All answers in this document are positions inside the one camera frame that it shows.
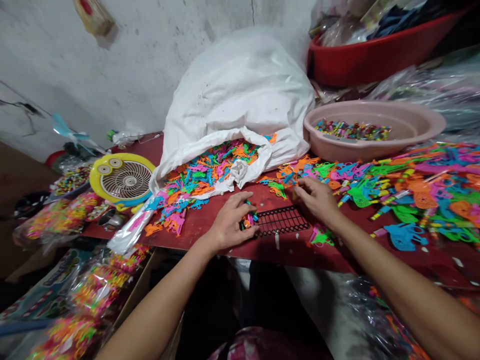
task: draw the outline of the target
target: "red plastic basin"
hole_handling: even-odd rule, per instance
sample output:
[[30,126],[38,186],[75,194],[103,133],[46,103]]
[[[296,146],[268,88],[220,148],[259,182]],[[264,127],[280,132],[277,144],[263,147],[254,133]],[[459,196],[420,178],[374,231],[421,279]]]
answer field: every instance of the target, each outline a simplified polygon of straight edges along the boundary
[[307,66],[320,84],[350,87],[382,81],[421,64],[471,7],[422,25],[352,45],[323,47],[320,35],[310,43]]

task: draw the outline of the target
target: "yellow fan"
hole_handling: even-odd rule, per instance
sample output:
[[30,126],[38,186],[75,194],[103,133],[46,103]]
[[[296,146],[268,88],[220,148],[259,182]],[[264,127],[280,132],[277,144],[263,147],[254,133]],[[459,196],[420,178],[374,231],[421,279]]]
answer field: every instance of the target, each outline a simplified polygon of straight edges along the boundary
[[115,204],[118,211],[134,207],[135,213],[152,195],[149,183],[154,170],[155,166],[143,156],[105,155],[93,164],[90,185],[97,195]]

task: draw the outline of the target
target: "wooden table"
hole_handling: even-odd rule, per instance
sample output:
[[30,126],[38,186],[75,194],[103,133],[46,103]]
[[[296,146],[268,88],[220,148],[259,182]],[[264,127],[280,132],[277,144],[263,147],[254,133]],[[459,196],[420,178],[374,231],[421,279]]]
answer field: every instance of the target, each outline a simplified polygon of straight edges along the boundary
[[[159,165],[162,157],[163,135],[145,142],[152,137],[153,135],[149,135],[149,137],[142,139],[143,143],[136,142],[126,152],[144,156],[154,165]],[[272,171],[268,175],[275,176],[275,173],[276,171]],[[287,195],[288,200],[283,200],[271,193],[270,188],[265,185],[249,183],[242,190],[254,193],[251,202],[258,207],[259,212],[292,205],[291,196]],[[163,230],[146,237],[144,232],[139,242],[155,247],[184,251],[190,249],[195,241],[208,231],[215,216],[229,196],[231,195],[214,196],[208,204],[202,206],[202,209],[188,210],[181,236],[177,237],[174,233]],[[369,234],[383,226],[397,223],[391,214],[383,215],[374,222],[369,221],[368,218],[376,210],[373,207],[358,209],[352,202],[345,204],[341,211]],[[159,217],[159,214],[155,215],[152,221],[156,221]],[[314,219],[309,217],[307,213],[305,213],[305,217],[312,225],[315,223]],[[234,249],[222,251],[220,254],[341,273],[362,272],[346,247],[338,241],[335,242],[335,247],[327,244],[323,247],[308,247],[307,241],[311,234],[312,228],[280,235],[264,236],[250,240]],[[90,224],[83,235],[111,239],[113,233],[106,232],[96,224]],[[445,240],[442,248],[438,248],[433,245],[433,242],[430,242],[427,246],[416,246],[416,251],[402,252],[393,248],[388,236],[382,236],[377,241],[399,259],[433,281],[453,288],[480,290],[480,285],[475,285],[480,284],[480,254],[469,244]]]

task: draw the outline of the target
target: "person's right hand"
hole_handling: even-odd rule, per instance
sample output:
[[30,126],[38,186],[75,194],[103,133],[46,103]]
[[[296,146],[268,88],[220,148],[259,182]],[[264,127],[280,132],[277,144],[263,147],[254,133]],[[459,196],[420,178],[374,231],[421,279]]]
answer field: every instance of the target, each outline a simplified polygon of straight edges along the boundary
[[299,179],[298,184],[300,186],[295,186],[294,191],[317,219],[331,223],[343,217],[332,190],[327,185],[311,177]]

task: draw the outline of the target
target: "sticker on wall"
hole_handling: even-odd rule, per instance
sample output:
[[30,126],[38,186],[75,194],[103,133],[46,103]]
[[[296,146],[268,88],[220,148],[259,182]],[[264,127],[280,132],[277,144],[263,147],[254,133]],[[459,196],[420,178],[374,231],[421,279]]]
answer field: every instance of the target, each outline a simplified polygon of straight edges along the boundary
[[85,29],[93,36],[107,36],[115,25],[100,0],[73,0],[73,3]]

